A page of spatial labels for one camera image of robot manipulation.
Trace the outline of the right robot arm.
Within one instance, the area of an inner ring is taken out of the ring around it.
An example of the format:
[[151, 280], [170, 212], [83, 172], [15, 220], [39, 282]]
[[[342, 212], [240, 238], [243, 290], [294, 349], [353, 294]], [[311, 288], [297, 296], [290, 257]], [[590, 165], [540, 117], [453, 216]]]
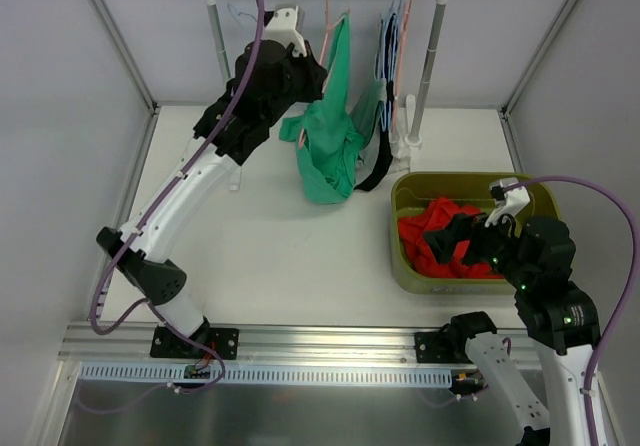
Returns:
[[601, 340], [599, 318], [592, 299], [570, 279], [576, 247], [566, 224], [532, 216], [516, 228], [508, 215], [490, 222], [483, 214], [457, 214], [445, 228], [423, 237], [440, 264], [452, 259], [459, 243], [467, 243], [464, 263], [488, 265], [515, 289], [518, 316], [544, 373], [545, 407], [538, 405], [487, 313], [452, 317], [435, 343], [454, 360], [479, 369], [489, 390], [508, 406], [518, 444], [604, 444], [601, 398], [589, 364]]

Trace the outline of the pink wire hanger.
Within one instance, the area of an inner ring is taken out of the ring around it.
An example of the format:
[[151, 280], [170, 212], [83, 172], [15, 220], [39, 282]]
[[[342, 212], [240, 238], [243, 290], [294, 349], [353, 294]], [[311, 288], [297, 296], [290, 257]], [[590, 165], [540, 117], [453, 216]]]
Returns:
[[308, 106], [299, 117], [298, 152], [314, 149], [332, 152], [344, 142], [348, 133], [349, 11], [333, 21], [330, 0], [325, 0], [324, 18], [320, 63], [328, 68], [328, 79], [323, 88], [324, 98]]

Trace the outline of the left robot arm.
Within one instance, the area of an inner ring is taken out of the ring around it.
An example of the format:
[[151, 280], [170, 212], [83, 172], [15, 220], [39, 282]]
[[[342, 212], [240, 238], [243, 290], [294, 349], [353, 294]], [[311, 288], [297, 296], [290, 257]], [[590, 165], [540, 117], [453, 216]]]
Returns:
[[98, 233], [117, 271], [160, 315], [178, 354], [199, 356], [212, 346], [213, 335], [185, 290], [186, 273], [169, 258], [175, 242], [211, 192], [269, 139], [271, 127], [292, 105], [321, 99], [327, 76], [307, 41], [248, 44], [224, 93], [194, 126], [171, 175], [136, 216]]

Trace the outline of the green tank top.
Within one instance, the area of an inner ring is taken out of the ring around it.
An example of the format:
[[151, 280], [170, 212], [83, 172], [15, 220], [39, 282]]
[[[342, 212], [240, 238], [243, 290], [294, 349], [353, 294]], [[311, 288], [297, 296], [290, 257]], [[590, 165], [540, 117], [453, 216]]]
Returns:
[[353, 109], [347, 109], [350, 62], [350, 21], [344, 15], [334, 29], [323, 98], [303, 114], [284, 119], [280, 127], [279, 139], [295, 144], [303, 192], [313, 204], [340, 204], [349, 199], [360, 184], [360, 153], [380, 120], [386, 83], [375, 76], [368, 78]]

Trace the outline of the light blue wire hanger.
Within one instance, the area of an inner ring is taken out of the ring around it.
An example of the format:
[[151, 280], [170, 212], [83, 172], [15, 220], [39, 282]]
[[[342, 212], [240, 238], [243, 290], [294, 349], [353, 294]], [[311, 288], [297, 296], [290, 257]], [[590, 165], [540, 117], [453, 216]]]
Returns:
[[255, 0], [229, 1], [227, 3], [227, 13], [232, 21], [242, 29], [255, 26], [259, 23], [258, 6]]

